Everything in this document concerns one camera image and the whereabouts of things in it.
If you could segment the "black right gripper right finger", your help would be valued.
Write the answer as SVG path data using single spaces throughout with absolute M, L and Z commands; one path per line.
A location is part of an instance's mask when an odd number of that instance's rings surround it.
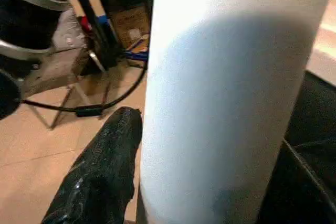
M 258 223 L 335 223 L 335 140 L 284 141 Z

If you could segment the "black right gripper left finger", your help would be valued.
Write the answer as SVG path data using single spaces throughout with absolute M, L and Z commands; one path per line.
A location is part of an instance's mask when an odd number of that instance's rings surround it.
M 139 109 L 115 110 L 72 164 L 42 223 L 123 223 L 142 129 Z

